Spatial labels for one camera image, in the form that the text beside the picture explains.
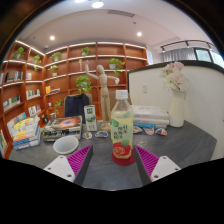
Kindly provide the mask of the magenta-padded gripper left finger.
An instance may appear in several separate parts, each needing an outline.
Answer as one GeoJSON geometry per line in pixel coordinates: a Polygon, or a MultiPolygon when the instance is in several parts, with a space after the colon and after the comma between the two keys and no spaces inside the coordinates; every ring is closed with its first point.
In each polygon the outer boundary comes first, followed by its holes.
{"type": "Polygon", "coordinates": [[[93,146],[89,145],[69,156],[58,156],[44,170],[81,186],[92,156],[93,146]]]}

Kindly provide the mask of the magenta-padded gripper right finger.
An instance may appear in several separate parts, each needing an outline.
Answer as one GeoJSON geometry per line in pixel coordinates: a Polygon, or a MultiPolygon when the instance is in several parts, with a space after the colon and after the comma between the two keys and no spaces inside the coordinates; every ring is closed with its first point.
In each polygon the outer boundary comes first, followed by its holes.
{"type": "Polygon", "coordinates": [[[135,145],[133,153],[143,185],[147,185],[180,170],[180,167],[169,157],[158,157],[140,146],[135,145]]]}

